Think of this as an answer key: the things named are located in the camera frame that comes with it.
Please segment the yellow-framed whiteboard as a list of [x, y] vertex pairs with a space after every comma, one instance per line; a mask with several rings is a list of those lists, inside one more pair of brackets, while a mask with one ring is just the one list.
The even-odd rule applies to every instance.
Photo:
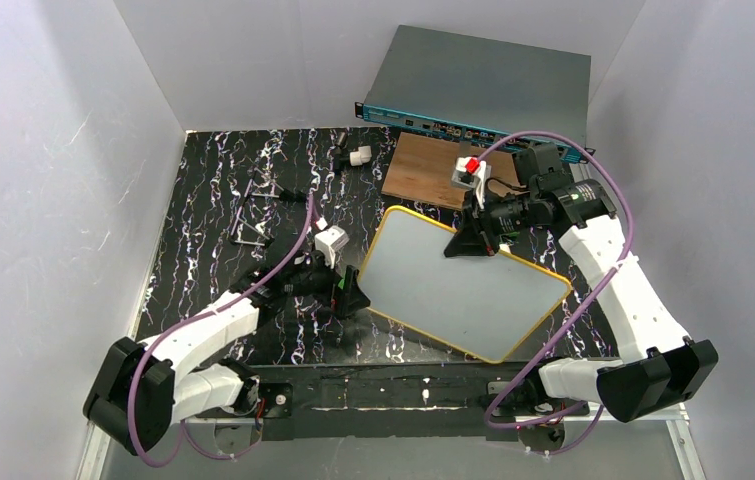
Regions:
[[481, 361], [504, 362], [572, 291], [571, 282], [503, 250], [445, 257], [455, 229], [388, 208], [358, 284], [370, 311]]

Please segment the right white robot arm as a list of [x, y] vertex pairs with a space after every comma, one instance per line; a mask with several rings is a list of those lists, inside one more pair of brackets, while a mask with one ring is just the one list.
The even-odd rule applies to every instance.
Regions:
[[493, 399], [522, 407], [569, 399], [596, 403], [626, 423], [692, 399], [719, 361], [709, 340], [695, 341], [665, 308], [631, 251], [613, 201], [595, 179], [576, 181], [552, 144], [513, 156], [523, 187], [498, 195], [480, 156], [457, 160], [452, 181], [465, 189], [462, 220], [444, 250], [447, 258], [492, 256], [498, 241], [530, 227], [548, 227], [583, 274], [612, 329], [611, 359], [550, 358], [540, 354]]

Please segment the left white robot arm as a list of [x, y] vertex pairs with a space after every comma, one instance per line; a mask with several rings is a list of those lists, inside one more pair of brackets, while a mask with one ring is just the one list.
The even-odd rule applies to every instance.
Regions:
[[352, 316], [370, 304], [358, 275], [353, 266], [343, 272], [328, 266], [318, 251], [296, 255], [280, 271], [246, 272], [202, 310], [201, 320], [170, 335], [114, 342], [84, 401], [84, 417], [137, 455], [172, 425], [209, 410], [263, 415], [258, 373], [239, 361], [210, 358], [253, 335], [293, 297], [311, 297], [338, 318]]

